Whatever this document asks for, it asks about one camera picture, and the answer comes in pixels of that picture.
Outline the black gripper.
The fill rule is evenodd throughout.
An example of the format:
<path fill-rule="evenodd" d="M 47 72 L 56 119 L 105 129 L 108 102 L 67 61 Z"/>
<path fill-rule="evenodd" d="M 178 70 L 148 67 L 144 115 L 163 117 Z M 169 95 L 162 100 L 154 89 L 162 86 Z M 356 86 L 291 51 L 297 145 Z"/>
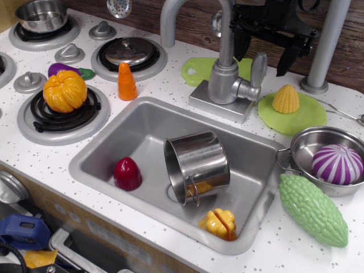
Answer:
<path fill-rule="evenodd" d="M 255 37 L 284 48 L 276 68 L 276 76 L 284 76 L 298 57 L 311 52 L 319 32 L 304 23 L 297 9 L 309 13 L 320 4 L 305 7 L 303 1 L 265 1 L 262 5 L 233 6 L 231 28 L 234 32 L 234 57 L 241 61 Z"/>

